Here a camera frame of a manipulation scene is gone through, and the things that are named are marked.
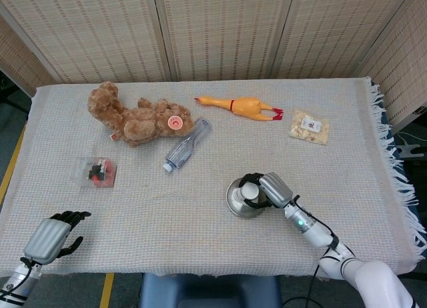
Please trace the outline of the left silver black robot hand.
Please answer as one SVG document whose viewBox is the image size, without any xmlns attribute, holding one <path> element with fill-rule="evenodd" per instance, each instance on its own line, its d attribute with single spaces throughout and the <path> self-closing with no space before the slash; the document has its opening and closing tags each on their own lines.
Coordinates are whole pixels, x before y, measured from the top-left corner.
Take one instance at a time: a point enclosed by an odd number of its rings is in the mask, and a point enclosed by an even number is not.
<svg viewBox="0 0 427 308">
<path fill-rule="evenodd" d="M 31 266 L 48 265 L 74 253 L 83 242 L 83 236 L 78 236 L 68 247 L 64 244 L 70 232 L 90 216 L 88 211 L 64 211 L 42 220 L 24 247 L 24 258 Z"/>
</svg>

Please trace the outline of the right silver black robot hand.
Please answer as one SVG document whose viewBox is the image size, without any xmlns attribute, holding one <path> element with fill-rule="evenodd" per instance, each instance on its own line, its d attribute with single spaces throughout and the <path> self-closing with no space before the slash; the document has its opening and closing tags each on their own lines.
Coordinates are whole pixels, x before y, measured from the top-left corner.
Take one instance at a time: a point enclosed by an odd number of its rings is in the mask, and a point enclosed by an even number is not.
<svg viewBox="0 0 427 308">
<path fill-rule="evenodd" d="M 266 199 L 261 202 L 255 202 L 254 198 L 244 197 L 244 203 L 253 209 L 263 209 L 266 207 L 275 207 L 283 209 L 289 203 L 294 202 L 292 190 L 284 181 L 274 172 L 270 173 L 248 173 L 241 179 L 238 179 L 238 188 L 241 190 L 246 183 L 252 183 L 258 191 L 263 191 Z"/>
</svg>

